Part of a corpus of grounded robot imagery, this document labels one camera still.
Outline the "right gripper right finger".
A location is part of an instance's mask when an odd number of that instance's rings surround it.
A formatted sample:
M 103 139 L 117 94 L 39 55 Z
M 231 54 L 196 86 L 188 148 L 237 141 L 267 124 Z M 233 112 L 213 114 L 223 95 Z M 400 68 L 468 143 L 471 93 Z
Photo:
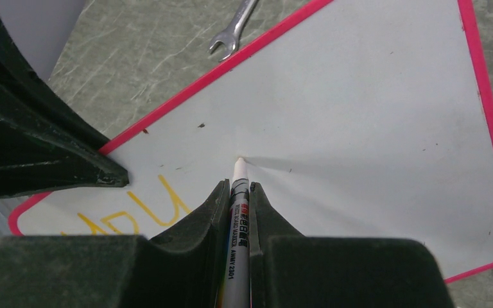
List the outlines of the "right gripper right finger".
M 309 237 L 250 186 L 252 307 L 452 307 L 431 252 L 411 239 Z

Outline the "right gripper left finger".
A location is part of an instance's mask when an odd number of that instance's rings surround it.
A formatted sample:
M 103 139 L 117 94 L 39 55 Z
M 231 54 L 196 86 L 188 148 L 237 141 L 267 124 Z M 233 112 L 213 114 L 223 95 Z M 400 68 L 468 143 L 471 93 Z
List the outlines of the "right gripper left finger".
M 159 235 L 0 238 L 0 307 L 214 307 L 230 184 Z

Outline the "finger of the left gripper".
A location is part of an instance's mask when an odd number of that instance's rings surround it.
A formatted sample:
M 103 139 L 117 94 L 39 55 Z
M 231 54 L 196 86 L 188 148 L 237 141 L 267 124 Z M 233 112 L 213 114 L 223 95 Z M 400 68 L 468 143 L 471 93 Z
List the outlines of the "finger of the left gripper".
M 0 198 L 128 185 L 100 152 L 107 142 L 39 78 L 0 17 Z

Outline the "white whiteboard marker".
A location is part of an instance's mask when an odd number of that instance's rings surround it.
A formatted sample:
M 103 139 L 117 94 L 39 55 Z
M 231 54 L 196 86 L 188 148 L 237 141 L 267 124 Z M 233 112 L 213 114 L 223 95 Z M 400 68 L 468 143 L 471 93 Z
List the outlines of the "white whiteboard marker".
M 249 187 L 247 163 L 239 158 L 230 187 L 229 236 L 217 307 L 250 307 Z

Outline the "whiteboard with red frame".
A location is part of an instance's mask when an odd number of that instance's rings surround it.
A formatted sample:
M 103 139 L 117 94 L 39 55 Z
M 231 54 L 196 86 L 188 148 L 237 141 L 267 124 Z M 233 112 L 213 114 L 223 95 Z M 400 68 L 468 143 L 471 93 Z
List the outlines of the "whiteboard with red frame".
M 108 143 L 130 183 L 39 194 L 15 235 L 174 225 L 239 157 L 306 235 L 493 268 L 493 95 L 471 1 L 311 1 Z

